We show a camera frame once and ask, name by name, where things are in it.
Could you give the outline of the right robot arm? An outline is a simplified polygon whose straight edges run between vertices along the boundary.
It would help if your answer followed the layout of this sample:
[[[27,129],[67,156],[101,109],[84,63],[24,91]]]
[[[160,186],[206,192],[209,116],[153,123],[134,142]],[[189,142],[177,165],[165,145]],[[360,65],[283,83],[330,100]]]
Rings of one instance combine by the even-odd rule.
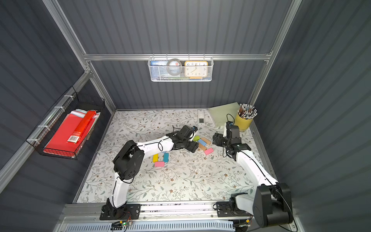
[[[238,126],[228,121],[222,134],[213,135],[213,144],[224,148],[227,157],[236,161],[256,186],[254,196],[235,193],[228,202],[215,203],[218,217],[254,218],[261,228],[283,226],[294,221],[290,188],[279,183],[257,161],[251,148],[242,143]]]

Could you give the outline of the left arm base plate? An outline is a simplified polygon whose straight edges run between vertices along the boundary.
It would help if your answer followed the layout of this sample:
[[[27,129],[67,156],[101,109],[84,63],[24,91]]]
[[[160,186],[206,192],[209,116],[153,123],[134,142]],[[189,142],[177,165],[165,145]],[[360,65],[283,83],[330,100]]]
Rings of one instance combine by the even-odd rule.
[[[107,203],[101,208],[100,220],[128,220],[138,219],[141,211],[140,204],[125,204],[114,208]]]

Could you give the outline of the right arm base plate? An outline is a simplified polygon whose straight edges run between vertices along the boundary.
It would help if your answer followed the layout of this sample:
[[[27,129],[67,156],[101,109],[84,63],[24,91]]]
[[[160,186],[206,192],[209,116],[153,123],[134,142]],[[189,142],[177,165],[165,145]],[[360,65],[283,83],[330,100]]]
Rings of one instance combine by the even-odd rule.
[[[213,205],[213,209],[217,211],[217,215],[219,218],[226,218],[226,217],[252,217],[253,215],[238,209],[233,203],[231,202],[216,202]]]

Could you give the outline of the yellow block front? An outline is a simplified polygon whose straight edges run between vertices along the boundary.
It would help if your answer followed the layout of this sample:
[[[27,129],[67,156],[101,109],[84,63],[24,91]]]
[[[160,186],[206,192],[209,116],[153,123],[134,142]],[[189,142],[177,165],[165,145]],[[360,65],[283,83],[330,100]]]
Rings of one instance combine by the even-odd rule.
[[[153,163],[156,163],[156,162],[158,162],[158,154],[155,154],[153,156]]]

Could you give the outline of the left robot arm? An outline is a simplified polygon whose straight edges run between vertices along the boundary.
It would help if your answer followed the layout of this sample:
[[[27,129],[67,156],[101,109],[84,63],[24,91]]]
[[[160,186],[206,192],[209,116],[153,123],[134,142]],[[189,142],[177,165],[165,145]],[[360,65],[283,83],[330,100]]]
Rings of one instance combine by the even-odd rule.
[[[115,184],[107,204],[114,209],[121,208],[127,203],[129,185],[140,171],[144,159],[161,152],[186,149],[194,153],[198,143],[193,141],[198,128],[183,126],[156,140],[136,143],[127,141],[113,160]]]

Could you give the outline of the teal block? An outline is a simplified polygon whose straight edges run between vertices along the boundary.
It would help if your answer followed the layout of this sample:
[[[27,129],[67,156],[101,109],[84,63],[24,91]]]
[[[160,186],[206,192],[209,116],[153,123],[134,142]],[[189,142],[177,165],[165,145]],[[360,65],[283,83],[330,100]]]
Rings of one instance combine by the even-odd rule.
[[[163,155],[163,161],[165,163],[169,162],[169,153],[164,153],[164,155]]]

